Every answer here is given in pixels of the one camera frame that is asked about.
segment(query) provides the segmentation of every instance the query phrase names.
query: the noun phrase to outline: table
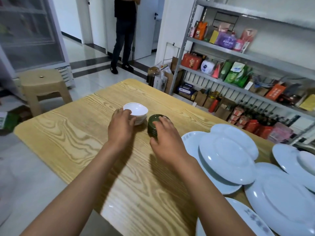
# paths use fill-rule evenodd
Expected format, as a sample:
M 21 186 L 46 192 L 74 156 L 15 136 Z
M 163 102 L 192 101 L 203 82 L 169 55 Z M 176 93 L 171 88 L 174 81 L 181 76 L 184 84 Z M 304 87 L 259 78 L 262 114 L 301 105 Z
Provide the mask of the table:
M 47 112 L 15 128 L 15 134 L 62 180 L 70 183 L 107 141 L 115 109 L 141 103 L 148 116 L 168 116 L 180 135 L 210 131 L 225 121 L 134 79 Z M 145 124 L 111 170 L 95 206 L 112 226 L 128 235 L 195 235 L 197 211 L 180 179 L 159 162 Z M 273 143 L 248 133 L 259 149 L 256 162 L 272 161 Z M 229 197 L 245 203 L 243 188 Z

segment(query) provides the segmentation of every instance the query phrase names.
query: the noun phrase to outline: beige stool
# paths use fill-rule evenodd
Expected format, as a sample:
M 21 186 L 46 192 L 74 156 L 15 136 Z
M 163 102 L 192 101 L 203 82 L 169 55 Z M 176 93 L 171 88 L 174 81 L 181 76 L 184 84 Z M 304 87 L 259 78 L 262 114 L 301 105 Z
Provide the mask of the beige stool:
M 19 73 L 18 77 L 21 80 L 22 90 L 30 106 L 33 117 L 42 114 L 38 97 L 41 98 L 41 96 L 47 96 L 52 93 L 59 92 L 65 103 L 72 102 L 67 86 L 65 85 L 61 74 L 56 69 L 25 71 Z

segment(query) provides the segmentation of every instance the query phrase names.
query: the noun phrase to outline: left hand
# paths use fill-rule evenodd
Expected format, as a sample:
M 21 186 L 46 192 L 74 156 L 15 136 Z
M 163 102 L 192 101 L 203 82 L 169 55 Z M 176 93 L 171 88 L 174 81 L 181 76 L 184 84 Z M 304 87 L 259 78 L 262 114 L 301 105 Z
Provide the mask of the left hand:
M 108 142 L 121 150 L 127 147 L 132 138 L 136 118 L 129 120 L 130 114 L 128 109 L 117 109 L 108 126 Z

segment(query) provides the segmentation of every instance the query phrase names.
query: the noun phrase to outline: black shirt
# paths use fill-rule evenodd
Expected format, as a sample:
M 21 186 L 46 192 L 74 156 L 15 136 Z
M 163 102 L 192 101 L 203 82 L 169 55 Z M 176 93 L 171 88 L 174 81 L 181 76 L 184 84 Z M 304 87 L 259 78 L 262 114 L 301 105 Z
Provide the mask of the black shirt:
M 120 20 L 136 19 L 136 3 L 134 1 L 115 0 L 115 17 Z

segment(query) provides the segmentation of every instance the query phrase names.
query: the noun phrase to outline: dark jeans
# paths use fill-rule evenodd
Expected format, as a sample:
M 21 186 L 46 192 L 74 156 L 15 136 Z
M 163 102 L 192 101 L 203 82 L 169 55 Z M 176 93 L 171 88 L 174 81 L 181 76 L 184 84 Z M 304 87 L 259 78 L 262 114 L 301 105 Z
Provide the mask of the dark jeans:
M 116 44 L 113 51 L 113 58 L 112 64 L 116 65 L 118 62 L 118 58 L 120 52 L 124 47 L 124 55 L 123 55 L 123 63 L 128 63 L 131 46 L 134 40 L 135 35 L 135 27 L 136 27 L 136 20 L 135 21 L 127 21 L 127 20 L 120 20 L 117 19 L 116 22 Z

